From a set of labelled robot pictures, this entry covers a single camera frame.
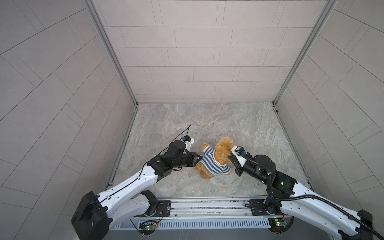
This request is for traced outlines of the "blue white striped knit sweater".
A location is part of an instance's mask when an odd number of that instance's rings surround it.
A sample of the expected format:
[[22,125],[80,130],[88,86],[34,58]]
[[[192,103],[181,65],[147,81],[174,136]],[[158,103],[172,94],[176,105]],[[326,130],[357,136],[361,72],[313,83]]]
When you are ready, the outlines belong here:
[[210,172],[212,175],[217,176],[219,174],[228,175],[230,173],[230,168],[228,165],[221,165],[218,161],[215,159],[215,150],[208,145],[203,150],[203,157],[199,161],[199,163],[202,163],[203,166]]

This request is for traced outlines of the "tan plush teddy bear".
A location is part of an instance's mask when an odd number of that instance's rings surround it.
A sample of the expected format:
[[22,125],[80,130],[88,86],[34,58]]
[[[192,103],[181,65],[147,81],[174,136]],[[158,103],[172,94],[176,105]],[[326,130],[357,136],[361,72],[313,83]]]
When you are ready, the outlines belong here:
[[[207,143],[203,143],[202,150],[204,150],[208,145],[209,144],[207,144]],[[232,162],[230,161],[228,156],[230,156],[232,154],[232,148],[233,147],[234,147],[233,140],[230,137],[225,137],[225,138],[221,139],[216,144],[215,147],[212,147],[215,150],[214,156],[215,156],[216,161],[218,161],[221,165],[228,165],[228,167],[230,168],[230,165],[232,164]],[[199,172],[200,176],[204,180],[209,180],[209,179],[215,177],[210,172],[208,172],[208,170],[203,166],[202,163],[198,162],[195,166],[195,170],[197,170]]]

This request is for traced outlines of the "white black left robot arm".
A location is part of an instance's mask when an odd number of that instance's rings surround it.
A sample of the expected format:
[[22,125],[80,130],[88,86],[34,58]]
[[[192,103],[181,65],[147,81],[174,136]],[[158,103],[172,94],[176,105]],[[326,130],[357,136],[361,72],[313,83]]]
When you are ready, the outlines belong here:
[[184,136],[170,143],[165,154],[158,154],[136,174],[109,190],[85,194],[71,219],[80,240],[101,240],[119,223],[138,216],[152,215],[158,199],[148,190],[174,169],[194,167],[201,156],[191,152],[194,139]]

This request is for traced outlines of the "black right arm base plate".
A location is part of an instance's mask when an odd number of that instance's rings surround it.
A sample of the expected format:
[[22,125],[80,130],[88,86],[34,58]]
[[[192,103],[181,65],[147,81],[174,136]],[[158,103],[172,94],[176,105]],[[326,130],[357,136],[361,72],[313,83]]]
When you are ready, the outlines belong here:
[[249,201],[253,216],[282,216],[279,203],[270,199],[253,199]]

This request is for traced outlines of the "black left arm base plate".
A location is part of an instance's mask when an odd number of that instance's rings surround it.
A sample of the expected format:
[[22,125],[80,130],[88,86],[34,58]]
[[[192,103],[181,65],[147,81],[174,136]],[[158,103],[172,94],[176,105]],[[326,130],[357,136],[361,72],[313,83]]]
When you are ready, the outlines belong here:
[[157,201],[150,203],[146,212],[141,215],[142,217],[169,217],[171,210],[171,201]]

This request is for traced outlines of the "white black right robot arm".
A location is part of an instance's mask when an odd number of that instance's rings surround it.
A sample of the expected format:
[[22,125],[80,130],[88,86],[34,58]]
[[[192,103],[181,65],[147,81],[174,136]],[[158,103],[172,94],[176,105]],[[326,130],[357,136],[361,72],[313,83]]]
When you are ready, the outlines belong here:
[[383,239],[373,228],[372,214],[365,210],[350,210],[314,193],[296,179],[278,171],[270,157],[252,156],[244,148],[235,146],[228,158],[238,176],[246,173],[266,185],[268,196],[262,208],[271,215],[292,216],[338,240]]

